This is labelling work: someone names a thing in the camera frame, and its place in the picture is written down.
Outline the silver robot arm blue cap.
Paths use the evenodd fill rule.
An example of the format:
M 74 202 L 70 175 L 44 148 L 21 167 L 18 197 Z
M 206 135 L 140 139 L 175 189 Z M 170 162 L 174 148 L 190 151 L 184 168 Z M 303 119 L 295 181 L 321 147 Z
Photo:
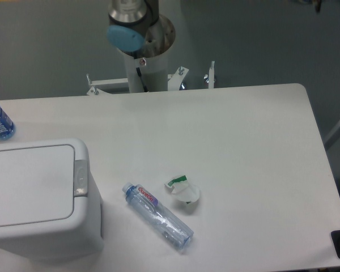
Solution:
M 158 1 L 110 1 L 107 40 L 123 53 L 139 58 L 146 34 L 159 20 Z

